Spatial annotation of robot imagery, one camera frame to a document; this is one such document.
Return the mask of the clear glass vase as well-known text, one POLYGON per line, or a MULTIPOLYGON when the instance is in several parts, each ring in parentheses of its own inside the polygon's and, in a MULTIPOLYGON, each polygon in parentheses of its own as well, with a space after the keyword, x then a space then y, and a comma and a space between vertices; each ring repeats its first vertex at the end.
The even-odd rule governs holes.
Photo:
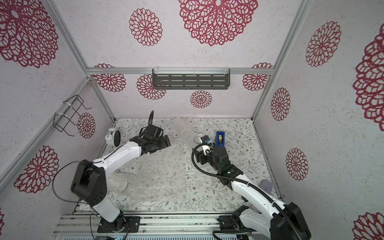
POLYGON ((203 134, 197 134, 195 137, 194 137, 194 142, 196 144, 201 144, 203 142, 202 138, 204 137, 203 134))

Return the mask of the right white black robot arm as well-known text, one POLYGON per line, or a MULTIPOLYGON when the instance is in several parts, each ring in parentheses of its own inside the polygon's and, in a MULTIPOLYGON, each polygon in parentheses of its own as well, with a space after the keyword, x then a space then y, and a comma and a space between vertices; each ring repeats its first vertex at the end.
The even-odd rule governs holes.
POLYGON ((248 234, 257 232, 270 240, 309 240, 312 234, 301 209, 294 203, 286 204, 272 197, 229 160, 224 147, 199 144, 192 150, 192 163, 201 173, 219 179, 230 190, 244 197, 258 210, 242 206, 233 212, 230 227, 213 231, 219 234, 248 234))

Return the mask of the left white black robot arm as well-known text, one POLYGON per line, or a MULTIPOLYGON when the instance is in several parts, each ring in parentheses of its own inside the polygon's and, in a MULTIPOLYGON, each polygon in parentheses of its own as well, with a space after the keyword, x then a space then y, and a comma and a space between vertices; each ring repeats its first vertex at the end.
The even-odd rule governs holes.
POLYGON ((114 224, 123 220, 122 211, 107 196, 107 178, 118 168, 144 154, 152 154, 171 145, 164 130, 147 125, 138 136, 111 154, 94 161, 83 160, 71 185, 71 192, 92 207, 103 220, 114 224))

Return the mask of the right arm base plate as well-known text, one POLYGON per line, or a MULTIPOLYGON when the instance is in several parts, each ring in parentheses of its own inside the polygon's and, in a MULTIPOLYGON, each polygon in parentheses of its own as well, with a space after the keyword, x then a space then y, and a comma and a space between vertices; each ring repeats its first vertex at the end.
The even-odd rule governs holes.
POLYGON ((220 231, 225 233, 249 233, 255 232, 254 229, 245 227, 240 218, 230 215, 222 215, 217 218, 220 225, 220 231))

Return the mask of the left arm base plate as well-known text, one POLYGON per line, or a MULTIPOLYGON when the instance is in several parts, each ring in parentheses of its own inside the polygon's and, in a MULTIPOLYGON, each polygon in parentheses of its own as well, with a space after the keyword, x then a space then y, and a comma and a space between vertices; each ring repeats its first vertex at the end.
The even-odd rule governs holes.
POLYGON ((118 217, 114 222, 110 223, 101 218, 97 233, 137 233, 140 226, 141 217, 118 217))

